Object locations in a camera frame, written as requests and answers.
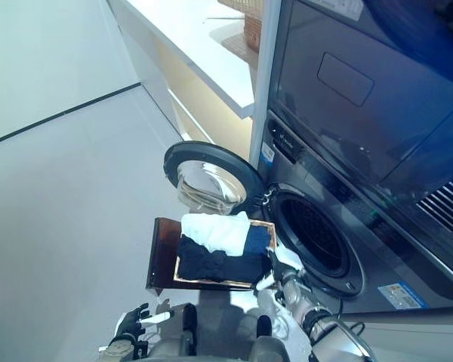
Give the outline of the white-backed right robot hand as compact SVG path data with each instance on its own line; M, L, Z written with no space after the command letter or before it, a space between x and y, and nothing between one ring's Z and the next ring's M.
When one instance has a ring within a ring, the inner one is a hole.
M271 263L271 269L254 286L255 290L265 290L277 283L282 283L287 277L299 276L304 273L304 265L300 257L292 250L283 245L267 248L267 257Z

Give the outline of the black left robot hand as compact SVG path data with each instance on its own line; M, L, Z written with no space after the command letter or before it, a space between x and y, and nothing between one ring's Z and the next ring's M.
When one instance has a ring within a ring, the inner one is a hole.
M146 328L165 322L174 316L174 311L167 310L158 314L151 314L149 304L140 304L135 309L125 312L119 318L113 341L126 339L131 342L137 342L139 337L146 332Z

